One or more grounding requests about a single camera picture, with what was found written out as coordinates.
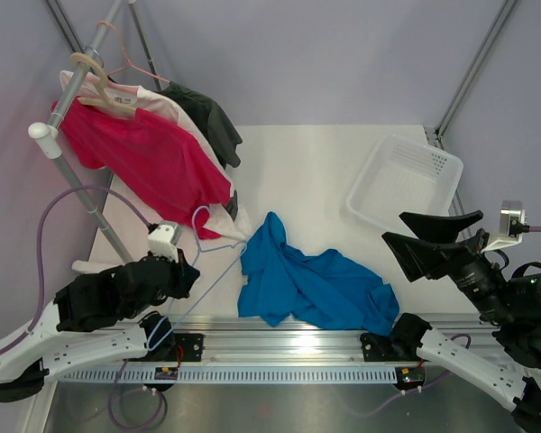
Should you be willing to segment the blue t shirt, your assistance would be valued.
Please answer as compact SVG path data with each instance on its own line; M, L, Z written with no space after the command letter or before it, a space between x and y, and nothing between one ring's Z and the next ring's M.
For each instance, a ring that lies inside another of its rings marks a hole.
M274 212L248 241L241 267L246 278L237 300L241 318L259 317L276 327L293 317L321 329L388 336L399 314L393 289L378 274L335 249L302 253L288 244Z

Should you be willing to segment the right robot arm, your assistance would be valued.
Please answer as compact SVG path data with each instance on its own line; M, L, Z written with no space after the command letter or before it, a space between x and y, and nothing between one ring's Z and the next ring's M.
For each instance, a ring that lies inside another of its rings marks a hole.
M491 396L526 432L541 432L541 263L519 266L510 279L486 257L505 242L518 244L524 234L541 233L525 222L523 209L500 212L500 236L480 229L466 240L458 235L479 222L475 211L463 216L400 214L412 236L391 232L382 238L409 281L449 278L473 304L480 319L497 329L493 337L518 365L512 372L455 344L421 317L404 313L389 341L400 358L416 356L438 364Z

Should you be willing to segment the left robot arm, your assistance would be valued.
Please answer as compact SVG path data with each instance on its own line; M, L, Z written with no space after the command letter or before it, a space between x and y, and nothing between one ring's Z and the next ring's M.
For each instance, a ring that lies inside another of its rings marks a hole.
M82 368L167 359L176 340L170 320L156 308L188 298L199 276L183 256L151 255L79 275L38 318L0 339L0 403L29 398Z

